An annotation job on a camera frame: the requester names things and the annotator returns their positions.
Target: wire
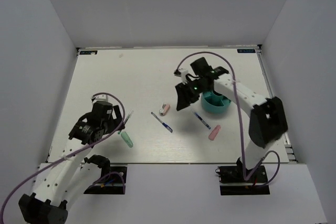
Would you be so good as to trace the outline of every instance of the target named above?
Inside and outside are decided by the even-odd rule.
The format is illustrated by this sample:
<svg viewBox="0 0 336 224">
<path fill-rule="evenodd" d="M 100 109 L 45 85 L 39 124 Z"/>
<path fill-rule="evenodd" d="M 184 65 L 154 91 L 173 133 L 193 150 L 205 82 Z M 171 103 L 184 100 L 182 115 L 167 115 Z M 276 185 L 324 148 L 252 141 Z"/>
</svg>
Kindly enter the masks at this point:
<svg viewBox="0 0 336 224">
<path fill-rule="evenodd" d="M 255 187 L 256 184 L 257 184 L 257 179 L 254 180 L 253 185 L 251 185 L 251 187 Z"/>
<path fill-rule="evenodd" d="M 121 183 L 122 183 L 122 189 L 123 189 L 123 192 L 124 192 L 124 194 L 125 194 L 125 181 L 124 181 L 124 178 L 123 178 L 123 177 L 120 175 L 120 173 L 118 173 L 118 172 L 110 172 L 110 173 L 105 174 L 104 176 L 100 177 L 100 178 L 97 179 L 95 182 L 93 182 L 92 185 L 89 186 L 89 188 L 92 187 L 92 186 L 94 186 L 95 184 L 101 182 L 101 181 L 104 180 L 106 177 L 109 177 L 109 176 L 112 175 L 112 174 L 116 174 L 116 175 L 118 175 L 118 176 L 120 177 L 120 179 L 121 179 Z"/>
<path fill-rule="evenodd" d="M 194 78 L 194 79 L 199 79 L 199 76 L 193 76 L 193 75 L 190 74 L 190 73 L 187 73 L 185 76 L 190 76 L 190 77 L 192 77 L 192 78 Z"/>
<path fill-rule="evenodd" d="M 111 179 L 110 181 L 107 181 L 106 183 L 102 184 L 101 187 L 104 187 L 110 183 L 112 183 L 114 181 L 114 179 Z"/>
<path fill-rule="evenodd" d="M 269 183 L 271 183 L 271 182 L 275 179 L 275 177 L 277 176 L 277 174 L 278 174 L 278 172 L 279 172 L 279 170 L 280 170 L 280 156 L 279 156 L 279 154 L 278 154 L 277 152 L 275 152 L 275 151 L 268 151 L 268 152 L 266 153 L 265 157 L 266 157 L 268 154 L 270 154 L 270 153 L 274 153 L 275 155 L 277 155 L 277 158 L 278 158 L 278 166 L 277 166 L 277 169 L 276 169 L 276 171 L 275 171 L 273 177 L 272 177 L 269 181 L 267 181 L 266 183 L 264 183 L 264 184 L 262 184 L 262 185 L 260 185 L 260 186 L 255 186 L 254 188 L 260 188 L 260 187 L 264 187 L 264 186 L 269 185 Z"/>
<path fill-rule="evenodd" d="M 237 110 L 238 110 L 238 118 L 239 118 L 239 128 L 240 128 L 240 146 L 241 146 L 241 161 L 243 163 L 243 178 L 245 181 L 248 181 L 251 176 L 253 175 L 253 173 L 258 169 L 258 167 L 262 164 L 262 162 L 265 160 L 265 158 L 267 157 L 267 155 L 270 152 L 274 152 L 275 151 L 269 151 L 266 153 L 265 157 L 263 157 L 258 164 L 251 170 L 251 172 L 246 175 L 246 163 L 245 163 L 245 147 L 244 147 L 244 131 L 243 131 L 243 119 L 241 117 L 241 110 L 240 110 L 240 103 L 239 103 L 239 98 L 238 98 L 238 94 L 237 94 L 237 85 L 236 85 L 236 74 L 235 71 L 233 70 L 232 65 L 230 64 L 230 62 L 225 59 L 223 56 L 220 56 L 219 54 L 216 54 L 215 52 L 210 52 L 210 51 L 201 51 L 201 52 L 195 52 L 191 55 L 186 56 L 184 59 L 182 59 L 182 61 L 180 62 L 180 64 L 178 64 L 176 70 L 178 70 L 181 66 L 181 64 L 189 57 L 194 56 L 194 55 L 200 55 L 200 54 L 210 54 L 210 55 L 214 55 L 217 56 L 219 58 L 221 58 L 222 60 L 224 60 L 228 66 L 230 67 L 231 73 L 232 73 L 232 79 L 233 79 L 233 91 L 234 91 L 234 96 L 236 99 L 236 104 L 237 104 Z M 280 157 L 278 158 L 278 167 L 280 167 Z"/>
<path fill-rule="evenodd" d="M 20 184 L 18 184 L 9 194 L 8 196 L 6 197 L 6 199 L 4 200 L 2 206 L 1 206 L 1 211 L 0 211 L 0 224 L 5 224 L 4 222 L 4 212 L 5 212 L 5 208 L 6 208 L 6 205 L 9 201 L 9 199 L 12 197 L 12 195 L 20 188 L 22 187 L 22 185 L 24 185 L 26 182 L 28 182 L 29 180 L 31 180 L 32 178 L 36 177 L 38 174 L 42 173 L 43 171 L 45 171 L 46 169 L 49 169 L 51 167 L 54 167 L 60 163 L 62 163 L 63 161 L 66 160 L 66 158 L 69 158 L 69 157 L 72 157 L 72 156 L 75 156 L 76 154 L 82 152 L 82 151 L 85 151 L 87 150 L 88 148 L 92 148 L 94 147 L 95 145 L 103 142 L 104 140 L 108 139 L 114 132 L 116 132 L 122 125 L 124 119 L 125 119 L 125 107 L 124 105 L 122 104 L 122 102 L 117 98 L 115 97 L 113 94 L 109 94 L 109 93 L 105 93 L 105 92 L 101 92 L 101 93 L 97 93 L 97 94 L 94 94 L 93 97 L 96 97 L 98 95 L 101 95 L 101 94 L 105 94 L 105 95 L 108 95 L 114 99 L 117 100 L 117 102 L 120 104 L 121 106 L 121 109 L 122 109 L 122 120 L 120 122 L 120 124 L 117 126 L 117 128 L 114 129 L 114 131 L 112 131 L 110 134 L 106 135 L 105 137 L 101 138 L 99 141 L 97 142 L 94 142 L 90 145 L 86 145 L 85 147 L 83 147 L 82 149 L 79 149 L 77 151 L 74 151 L 74 152 L 71 152 L 70 154 L 66 155 L 65 158 L 60 158 L 58 160 L 56 160 L 55 162 L 51 163 L 50 165 L 42 168 L 41 170 L 37 171 L 36 173 L 30 175 L 29 177 L 27 177 L 26 179 L 24 179 Z"/>
</svg>

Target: white table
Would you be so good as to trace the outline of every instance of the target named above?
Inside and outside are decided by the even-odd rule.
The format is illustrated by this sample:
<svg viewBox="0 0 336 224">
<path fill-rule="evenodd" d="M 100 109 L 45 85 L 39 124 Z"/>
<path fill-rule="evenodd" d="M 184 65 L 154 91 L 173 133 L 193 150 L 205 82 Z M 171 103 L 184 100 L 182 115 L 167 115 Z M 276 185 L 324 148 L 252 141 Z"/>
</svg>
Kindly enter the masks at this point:
<svg viewBox="0 0 336 224">
<path fill-rule="evenodd" d="M 217 165 L 131 164 L 125 195 L 81 195 L 66 224 L 307 224 L 326 217 L 308 168 L 283 164 L 270 195 L 221 196 Z M 275 164 L 265 165 L 268 177 Z M 48 174 L 38 175 L 35 187 Z"/>
<path fill-rule="evenodd" d="M 108 157 L 112 163 L 235 163 L 240 156 L 240 138 L 237 108 L 231 103 L 223 115 L 214 116 L 201 108 L 200 101 L 192 104 L 210 126 L 222 126 L 214 141 L 207 137 L 210 131 L 191 113 L 190 108 L 176 111 L 175 85 L 181 79 L 173 75 L 179 62 L 187 55 L 204 49 L 115 49 L 98 50 L 96 55 L 79 55 L 66 102 L 50 149 L 49 162 L 62 153 L 68 134 L 78 118 L 91 111 L 91 96 L 97 92 L 110 92 L 124 104 L 127 113 L 134 110 L 126 124 L 126 131 L 134 142 L 128 148 L 115 134 L 95 146 L 90 153 Z M 256 54 L 238 54 L 236 49 L 209 49 L 231 62 L 237 80 L 253 91 L 269 96 Z M 226 63 L 211 55 L 205 56 L 214 68 Z M 195 56 L 182 65 L 200 58 Z M 159 114 L 162 103 L 172 108 L 162 120 L 172 129 L 167 131 L 152 115 Z M 243 112 L 245 144 L 249 118 Z M 288 162 L 283 139 L 272 148 L 282 162 Z M 276 162 L 269 155 L 265 162 Z"/>
</svg>

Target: pen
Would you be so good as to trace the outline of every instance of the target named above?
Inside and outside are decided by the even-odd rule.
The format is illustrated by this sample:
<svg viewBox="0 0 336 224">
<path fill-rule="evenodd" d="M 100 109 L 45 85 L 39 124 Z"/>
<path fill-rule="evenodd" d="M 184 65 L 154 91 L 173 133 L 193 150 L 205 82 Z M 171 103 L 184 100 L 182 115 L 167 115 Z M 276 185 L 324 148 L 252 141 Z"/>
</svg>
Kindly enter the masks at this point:
<svg viewBox="0 0 336 224">
<path fill-rule="evenodd" d="M 173 133 L 172 128 L 170 128 L 167 124 L 165 124 L 164 122 L 161 121 L 160 118 L 158 118 L 157 115 L 155 115 L 153 112 L 151 112 L 151 114 L 153 115 L 153 117 L 155 117 L 167 130 L 169 130 L 170 133 Z"/>
<path fill-rule="evenodd" d="M 128 121 L 128 119 L 131 118 L 133 112 L 134 112 L 134 111 L 131 110 L 131 112 L 128 113 L 128 115 L 127 115 L 127 117 L 126 117 L 126 119 L 125 119 L 125 121 L 124 121 L 124 125 L 126 124 L 126 122 Z"/>
<path fill-rule="evenodd" d="M 201 118 L 201 116 L 199 114 L 197 114 L 197 112 L 193 111 L 194 115 L 209 129 L 211 130 L 211 127 L 210 125 L 208 125 L 204 120 L 203 118 Z"/>
</svg>

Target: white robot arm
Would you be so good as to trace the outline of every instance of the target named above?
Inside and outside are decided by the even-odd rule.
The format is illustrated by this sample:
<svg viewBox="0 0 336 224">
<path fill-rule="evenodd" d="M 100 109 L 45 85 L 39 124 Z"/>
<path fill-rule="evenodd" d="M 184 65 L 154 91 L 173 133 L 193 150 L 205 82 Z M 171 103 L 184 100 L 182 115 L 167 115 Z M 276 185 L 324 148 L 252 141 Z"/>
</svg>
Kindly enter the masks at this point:
<svg viewBox="0 0 336 224">
<path fill-rule="evenodd" d="M 103 174 L 110 173 L 110 161 L 107 158 L 99 155 L 85 158 L 91 152 L 91 148 L 67 157 L 100 140 L 103 135 L 114 131 L 122 122 L 119 107 L 109 103 L 106 95 L 95 97 L 92 103 L 92 111 L 81 116 L 69 133 L 69 140 L 62 152 L 65 160 L 50 170 L 30 196 L 24 194 L 19 200 L 21 212 L 28 223 L 65 223 L 69 208 L 92 184 L 94 178 L 97 178 L 99 174 L 97 168 L 102 169 Z M 83 161 L 85 164 L 75 174 Z"/>
<path fill-rule="evenodd" d="M 186 69 L 179 69 L 174 73 L 182 79 L 182 83 L 175 86 L 178 96 L 177 110 L 196 102 L 200 94 L 206 91 L 215 91 L 236 103 L 233 77 L 226 69 L 223 67 L 213 69 L 204 57 L 191 63 L 191 67 L 196 76 L 189 74 Z M 244 151 L 245 165 L 249 171 L 260 163 L 274 142 L 287 131 L 288 126 L 279 98 L 265 98 L 238 82 L 236 90 L 240 108 L 250 117 L 251 141 Z M 241 164 L 240 157 L 237 166 L 242 167 Z"/>
</svg>

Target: pink marker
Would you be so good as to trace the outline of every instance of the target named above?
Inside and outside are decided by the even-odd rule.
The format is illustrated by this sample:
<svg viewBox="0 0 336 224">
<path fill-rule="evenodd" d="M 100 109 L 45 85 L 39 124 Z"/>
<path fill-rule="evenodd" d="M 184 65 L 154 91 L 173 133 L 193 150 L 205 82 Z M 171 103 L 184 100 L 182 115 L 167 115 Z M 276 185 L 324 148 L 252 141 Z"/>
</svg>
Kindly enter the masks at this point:
<svg viewBox="0 0 336 224">
<path fill-rule="evenodd" d="M 215 140 L 215 137 L 217 136 L 217 134 L 219 133 L 219 131 L 221 130 L 220 125 L 217 125 L 213 131 L 211 131 L 210 135 L 209 135 L 209 139 L 210 140 Z"/>
</svg>

